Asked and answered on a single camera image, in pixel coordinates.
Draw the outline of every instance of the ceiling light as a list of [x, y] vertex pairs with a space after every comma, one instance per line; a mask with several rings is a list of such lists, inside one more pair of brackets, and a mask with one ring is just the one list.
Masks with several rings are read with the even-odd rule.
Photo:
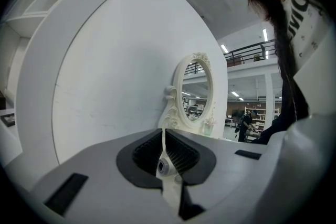
[[265, 41], [268, 41], [266, 29], [264, 29], [262, 32], [264, 33], [264, 39], [265, 39]]
[[229, 51], [227, 50], [227, 48], [224, 46], [224, 44], [223, 45], [221, 45], [221, 47], [222, 47], [222, 49], [224, 50], [224, 52], [226, 53], [226, 54], [228, 54], [229, 53]]

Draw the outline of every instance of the person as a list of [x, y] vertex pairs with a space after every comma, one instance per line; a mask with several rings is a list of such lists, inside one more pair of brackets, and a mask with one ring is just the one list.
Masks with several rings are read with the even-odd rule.
[[254, 119], [257, 115], [257, 110], [253, 110], [252, 113], [246, 114], [244, 116], [243, 121], [240, 125], [238, 142], [245, 142], [245, 133], [247, 130], [254, 129], [252, 119]]
[[319, 61], [323, 62], [322, 73], [332, 76], [331, 70], [336, 65], [333, 60], [325, 63], [320, 52], [328, 48], [329, 54], [335, 54], [335, 4], [333, 0], [248, 0], [248, 4], [274, 27], [275, 54], [283, 80], [281, 114], [270, 128], [260, 134], [259, 139], [253, 140], [254, 143], [267, 144], [274, 133], [285, 131], [293, 122], [308, 116], [308, 105], [301, 90], [305, 90], [305, 96], [310, 98], [310, 103], [314, 103], [314, 113], [335, 111], [330, 104], [332, 102], [323, 100], [323, 94], [321, 98], [316, 97], [316, 92], [320, 92], [318, 89], [328, 90], [328, 96], [333, 96], [335, 85], [329, 81], [333, 81], [334, 77], [320, 79], [318, 88], [310, 83], [318, 75], [313, 76], [313, 69], [309, 73], [303, 68], [307, 69], [305, 63], [313, 59], [312, 56], [319, 50]]

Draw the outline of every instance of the black slot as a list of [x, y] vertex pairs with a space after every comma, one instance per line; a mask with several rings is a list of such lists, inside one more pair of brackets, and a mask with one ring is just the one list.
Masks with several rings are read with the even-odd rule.
[[162, 190], [162, 181], [156, 178], [161, 153], [162, 129], [157, 129], [122, 148], [115, 161], [119, 172], [133, 185]]
[[73, 173], [45, 202], [45, 205], [63, 216], [88, 178], [88, 176]]
[[260, 153], [255, 153], [255, 152], [250, 152], [250, 151], [242, 151], [242, 150], [238, 150], [235, 152], [235, 154], [246, 157], [246, 158], [250, 158], [250, 159], [260, 159], [261, 154]]
[[190, 218], [197, 216], [200, 213], [203, 213], [204, 211], [205, 211], [204, 208], [192, 203], [188, 190], [185, 184], [183, 183], [182, 192], [181, 192], [180, 209], [179, 209], [178, 215], [183, 220], [188, 220]]

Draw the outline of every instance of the gray panel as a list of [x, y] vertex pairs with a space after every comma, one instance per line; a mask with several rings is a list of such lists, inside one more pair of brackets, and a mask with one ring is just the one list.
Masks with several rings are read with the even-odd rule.
[[58, 166], [52, 139], [51, 133], [46, 135], [12, 160], [5, 167], [9, 178], [30, 191], [42, 176]]
[[65, 213], [67, 220], [78, 223], [178, 222], [179, 218], [160, 190], [135, 187], [120, 174], [116, 165], [120, 149], [152, 131], [86, 148], [46, 175], [31, 193], [44, 202], [72, 173], [80, 173], [89, 179]]
[[209, 209], [223, 200], [241, 182], [248, 180], [257, 160], [236, 155], [237, 150], [245, 150], [263, 154], [266, 145], [238, 143], [234, 141], [216, 140], [213, 138], [175, 130], [177, 133], [209, 148], [217, 159], [216, 166], [208, 179], [201, 185], [188, 186], [193, 203]]
[[334, 114], [311, 116], [287, 132], [274, 134], [248, 180], [194, 218], [194, 223], [283, 223], [327, 171], [335, 149], [335, 129]]

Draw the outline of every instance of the woman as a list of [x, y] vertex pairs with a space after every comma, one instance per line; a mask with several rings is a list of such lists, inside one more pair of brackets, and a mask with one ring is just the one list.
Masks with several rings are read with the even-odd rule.
[[[296, 81], [300, 81], [302, 91], [309, 87], [307, 62], [312, 62], [312, 59], [317, 57], [320, 57], [321, 61], [321, 51], [325, 51], [327, 47], [331, 54], [336, 52], [332, 2], [333, 0], [248, 0], [249, 5], [274, 26], [276, 55], [283, 79], [282, 112], [254, 143], [267, 144], [271, 135], [285, 131], [293, 122], [308, 115], [308, 106]], [[333, 63], [335, 58], [330, 62], [330, 68], [336, 69]], [[321, 68], [321, 72], [330, 75], [330, 68]], [[330, 84], [327, 80], [328, 78], [322, 81], [327, 88], [325, 90], [336, 90], [335, 83]], [[320, 101], [321, 105], [316, 105], [314, 98], [317, 92], [312, 92], [313, 90], [307, 90], [304, 95], [309, 98], [310, 113], [323, 113], [323, 100]], [[327, 103], [323, 105], [327, 107], [328, 113], [335, 111]]]

